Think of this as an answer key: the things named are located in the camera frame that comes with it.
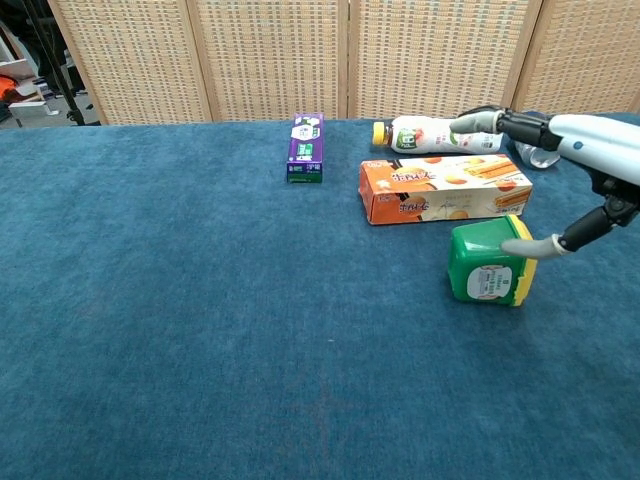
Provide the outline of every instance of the blue carpet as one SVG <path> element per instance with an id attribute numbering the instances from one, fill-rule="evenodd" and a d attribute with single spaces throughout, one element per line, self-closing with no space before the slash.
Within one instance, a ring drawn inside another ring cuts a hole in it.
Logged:
<path id="1" fill-rule="evenodd" d="M 328 123 L 321 185 L 284 182 L 289 129 L 0 133 L 0 478 L 640 471 L 640 223 L 461 304 L 460 222 L 366 222 L 371 122 Z M 527 174 L 536 237 L 602 203 Z"/>

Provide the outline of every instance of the woven room divider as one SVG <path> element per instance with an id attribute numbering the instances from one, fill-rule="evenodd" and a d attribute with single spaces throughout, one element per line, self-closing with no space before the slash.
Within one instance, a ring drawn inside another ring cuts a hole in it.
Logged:
<path id="1" fill-rule="evenodd" d="M 638 111 L 639 19 L 639 0 L 545 0 L 514 107 Z"/>
<path id="2" fill-rule="evenodd" d="M 541 0 L 352 0 L 349 116 L 511 103 Z"/>
<path id="3" fill-rule="evenodd" d="M 211 120 L 184 0 L 49 0 L 102 123 Z"/>
<path id="4" fill-rule="evenodd" d="M 348 0 L 187 0 L 217 120 L 347 116 Z"/>

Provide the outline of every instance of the green container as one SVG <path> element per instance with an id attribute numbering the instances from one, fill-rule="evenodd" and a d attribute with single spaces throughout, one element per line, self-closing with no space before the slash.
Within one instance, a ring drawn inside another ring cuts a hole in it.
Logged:
<path id="1" fill-rule="evenodd" d="M 500 244 L 511 238 L 531 240 L 526 225 L 515 215 L 453 229 L 449 279 L 455 298 L 463 302 L 522 305 L 537 261 L 500 250 Z"/>

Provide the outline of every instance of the orange snack box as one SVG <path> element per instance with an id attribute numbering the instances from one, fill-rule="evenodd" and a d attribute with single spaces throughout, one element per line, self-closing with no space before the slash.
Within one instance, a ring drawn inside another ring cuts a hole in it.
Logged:
<path id="1" fill-rule="evenodd" d="M 373 225 L 520 215 L 533 185 L 503 154 L 372 160 L 358 191 Z"/>

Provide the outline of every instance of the white bottle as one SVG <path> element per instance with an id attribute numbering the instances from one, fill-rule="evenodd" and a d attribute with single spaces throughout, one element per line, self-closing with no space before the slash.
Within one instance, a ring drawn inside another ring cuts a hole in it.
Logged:
<path id="1" fill-rule="evenodd" d="M 405 115 L 390 125 L 373 124 L 373 144 L 387 145 L 398 153 L 466 153 L 484 155 L 500 149 L 502 134 L 460 135 L 449 128 L 451 119 Z"/>

